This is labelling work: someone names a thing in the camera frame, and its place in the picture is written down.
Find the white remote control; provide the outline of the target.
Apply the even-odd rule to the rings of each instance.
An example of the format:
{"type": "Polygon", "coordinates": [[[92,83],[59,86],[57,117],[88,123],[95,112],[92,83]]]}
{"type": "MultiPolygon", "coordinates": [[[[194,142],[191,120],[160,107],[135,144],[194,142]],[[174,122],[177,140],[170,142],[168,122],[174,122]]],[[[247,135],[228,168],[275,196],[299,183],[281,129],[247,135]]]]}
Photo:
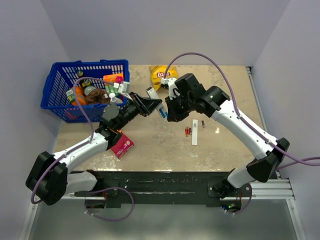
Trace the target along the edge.
{"type": "Polygon", "coordinates": [[[161,118],[163,120],[167,120],[168,111],[165,108],[163,101],[161,100],[161,98],[157,94],[156,90],[151,86],[151,87],[147,88],[145,91],[146,91],[148,97],[153,101],[154,108],[157,110],[157,112],[159,113],[161,118]]]}

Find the white remote battery cover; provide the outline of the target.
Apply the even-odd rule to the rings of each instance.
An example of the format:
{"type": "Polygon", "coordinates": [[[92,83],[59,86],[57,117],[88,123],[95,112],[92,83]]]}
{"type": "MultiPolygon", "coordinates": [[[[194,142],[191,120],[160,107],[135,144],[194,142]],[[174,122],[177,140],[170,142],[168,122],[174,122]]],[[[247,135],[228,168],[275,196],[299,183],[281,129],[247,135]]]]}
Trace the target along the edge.
{"type": "Polygon", "coordinates": [[[198,120],[192,120],[192,137],[191,137],[191,145],[197,146],[198,145],[198,120]]]}

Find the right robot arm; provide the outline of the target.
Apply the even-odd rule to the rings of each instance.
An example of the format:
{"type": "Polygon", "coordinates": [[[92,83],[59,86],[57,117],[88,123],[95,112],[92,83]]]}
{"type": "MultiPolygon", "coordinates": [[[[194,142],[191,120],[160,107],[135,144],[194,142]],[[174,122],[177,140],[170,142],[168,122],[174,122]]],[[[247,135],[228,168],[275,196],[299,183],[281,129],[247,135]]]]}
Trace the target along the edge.
{"type": "Polygon", "coordinates": [[[227,128],[252,153],[254,159],[241,168],[231,170],[213,187],[221,198],[235,196],[246,184],[267,182],[284,159],[290,143],[268,134],[250,118],[234,107],[230,96],[218,86],[205,89],[192,73],[180,78],[162,78],[167,86],[167,120],[180,122],[190,112],[204,114],[227,128]]]}

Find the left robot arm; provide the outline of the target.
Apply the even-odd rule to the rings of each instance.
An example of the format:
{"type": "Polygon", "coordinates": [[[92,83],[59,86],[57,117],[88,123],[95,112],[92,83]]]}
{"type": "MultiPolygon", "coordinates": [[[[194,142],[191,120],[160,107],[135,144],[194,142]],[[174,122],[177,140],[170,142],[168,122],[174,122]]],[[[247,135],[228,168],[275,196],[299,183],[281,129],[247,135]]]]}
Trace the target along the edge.
{"type": "Polygon", "coordinates": [[[123,108],[116,104],[106,106],[98,128],[83,141],[54,154],[44,151],[38,155],[25,182],[32,191],[32,204],[37,204],[35,197],[48,206],[58,202],[67,192],[68,175],[77,166],[114,147],[122,137],[120,130],[124,126],[138,115],[149,116],[162,104],[161,99],[134,92],[129,97],[123,108]]]}

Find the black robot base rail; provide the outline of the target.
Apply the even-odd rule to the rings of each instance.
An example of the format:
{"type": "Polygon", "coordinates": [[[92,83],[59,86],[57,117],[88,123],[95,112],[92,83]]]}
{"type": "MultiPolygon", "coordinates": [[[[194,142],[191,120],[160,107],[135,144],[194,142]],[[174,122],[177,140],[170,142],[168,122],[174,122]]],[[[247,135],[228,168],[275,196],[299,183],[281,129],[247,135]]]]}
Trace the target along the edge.
{"type": "Polygon", "coordinates": [[[228,193],[218,191],[227,172],[210,171],[91,171],[98,178],[90,191],[78,191],[76,197],[106,199],[109,208],[121,204],[203,205],[239,209],[242,197],[251,197],[252,190],[245,184],[228,193]]]}

